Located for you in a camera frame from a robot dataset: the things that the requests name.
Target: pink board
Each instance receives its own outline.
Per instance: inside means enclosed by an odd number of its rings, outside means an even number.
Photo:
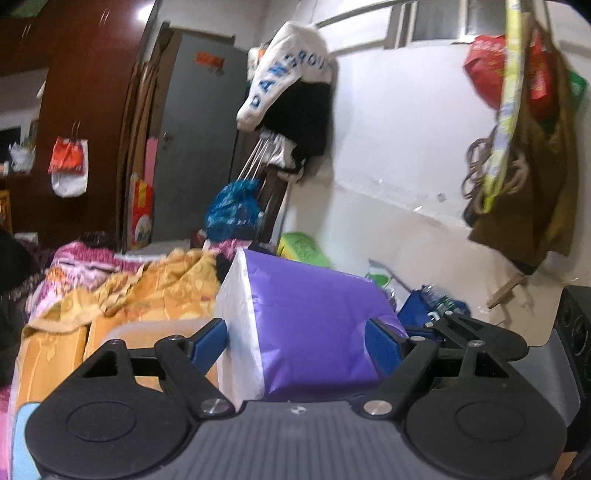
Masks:
[[[144,181],[154,186],[154,170],[156,168],[156,152],[158,150],[158,138],[150,137],[146,142],[146,163],[144,166]]]

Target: brown cloth bag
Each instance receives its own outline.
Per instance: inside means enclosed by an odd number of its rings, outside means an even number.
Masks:
[[[489,213],[476,215],[470,206],[472,212],[467,212],[475,220],[468,221],[473,228],[469,239],[499,251],[526,274],[535,271],[548,251],[569,255],[579,188],[569,71],[547,32],[536,28],[553,59],[560,105],[556,127],[548,135],[533,118],[526,75],[511,146],[525,154],[530,174],[517,192],[499,195]]]

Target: wardrobe door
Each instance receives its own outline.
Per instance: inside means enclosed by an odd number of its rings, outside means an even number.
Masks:
[[[88,139],[87,231],[114,239],[119,137],[125,99],[154,0],[113,0],[90,51],[79,95],[80,136]]]
[[[69,9],[75,0],[49,0],[41,12],[31,19],[30,28],[24,37],[18,54],[20,71],[48,68],[57,50],[66,21],[71,19]]]
[[[57,247],[83,232],[78,225],[86,216],[82,197],[62,199],[51,188],[47,174],[57,137],[69,137],[79,121],[79,96],[88,71],[88,52],[98,32],[107,0],[64,1],[60,10],[57,48],[51,58],[41,103],[35,164],[23,181],[7,179],[11,191],[13,227],[38,232],[41,245]]]
[[[0,18],[0,76],[18,73],[17,56],[30,23],[26,18]]]

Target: hanging clothes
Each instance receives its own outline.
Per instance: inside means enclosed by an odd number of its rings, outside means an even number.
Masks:
[[[314,27],[287,22],[271,41],[256,69],[238,128],[260,126],[294,142],[293,159],[323,155],[330,118],[330,84],[326,42]]]

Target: green bag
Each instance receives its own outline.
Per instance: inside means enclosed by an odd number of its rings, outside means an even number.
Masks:
[[[588,82],[581,75],[572,70],[569,72],[570,90],[573,92],[574,111],[579,110],[581,102],[587,92]]]

